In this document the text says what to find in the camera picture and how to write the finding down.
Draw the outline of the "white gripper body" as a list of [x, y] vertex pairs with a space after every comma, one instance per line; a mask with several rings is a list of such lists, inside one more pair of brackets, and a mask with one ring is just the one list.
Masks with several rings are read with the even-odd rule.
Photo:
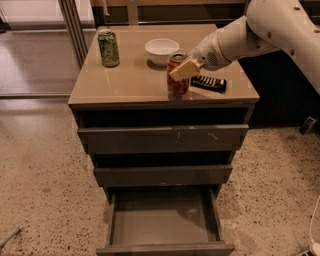
[[215, 71], [230, 64], [220, 49], [218, 35], [218, 30], [212, 32], [191, 51], [191, 57], [200, 68]]

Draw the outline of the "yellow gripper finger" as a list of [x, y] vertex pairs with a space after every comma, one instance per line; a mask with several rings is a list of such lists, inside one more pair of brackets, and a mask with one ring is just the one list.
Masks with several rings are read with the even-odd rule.
[[186, 59], [180, 63], [169, 61], [168, 64], [173, 67], [173, 69], [168, 72], [168, 75], [174, 81], [180, 81], [197, 76], [203, 66], [201, 62], [194, 58]]

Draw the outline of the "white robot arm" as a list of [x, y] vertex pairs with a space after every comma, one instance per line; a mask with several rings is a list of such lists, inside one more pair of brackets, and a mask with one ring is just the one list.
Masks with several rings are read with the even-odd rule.
[[216, 71], [277, 50], [285, 52], [320, 93], [320, 31], [299, 0], [250, 0], [243, 16], [208, 34], [170, 77], [191, 78], [203, 69]]

